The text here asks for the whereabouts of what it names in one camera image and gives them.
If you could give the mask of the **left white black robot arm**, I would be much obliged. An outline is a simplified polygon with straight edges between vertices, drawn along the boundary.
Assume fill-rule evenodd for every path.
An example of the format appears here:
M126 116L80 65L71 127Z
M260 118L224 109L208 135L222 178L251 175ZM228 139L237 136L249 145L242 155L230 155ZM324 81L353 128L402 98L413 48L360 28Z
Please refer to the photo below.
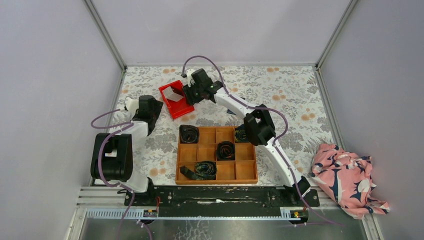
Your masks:
M156 127L163 102L152 95L137 99L127 97L121 108L112 113L125 112L130 120L99 127L92 120L90 125L102 132L95 136L90 165L91 177L101 180L108 187L121 187L136 193L136 199L144 206L152 204L155 192L149 188L150 178L134 172L133 151L137 144L150 136Z

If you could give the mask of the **red plastic bin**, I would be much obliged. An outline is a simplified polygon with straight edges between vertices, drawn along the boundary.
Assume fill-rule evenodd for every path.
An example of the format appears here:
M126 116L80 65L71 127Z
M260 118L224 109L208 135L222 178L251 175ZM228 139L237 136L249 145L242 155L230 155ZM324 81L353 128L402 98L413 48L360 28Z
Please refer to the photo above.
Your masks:
M183 83L180 80L163 85L158 90L173 120L195 110L194 106L187 103Z

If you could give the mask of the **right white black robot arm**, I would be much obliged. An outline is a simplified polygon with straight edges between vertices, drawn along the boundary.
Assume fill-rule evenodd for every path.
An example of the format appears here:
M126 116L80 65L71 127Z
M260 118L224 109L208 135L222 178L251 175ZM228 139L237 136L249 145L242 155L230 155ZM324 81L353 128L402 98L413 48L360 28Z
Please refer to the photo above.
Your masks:
M264 104L254 106L248 103L243 98L231 93L226 88L223 78L213 82L203 68L183 69L181 76L187 80L187 84L183 86L183 92L189 105L209 100L227 108L243 119L248 141L259 147L283 176L283 185L289 189L286 193L287 201L293 206L301 205L307 199L311 185L294 167L280 145L278 138L284 134L276 134L276 127L270 113L278 114L287 124L285 116Z

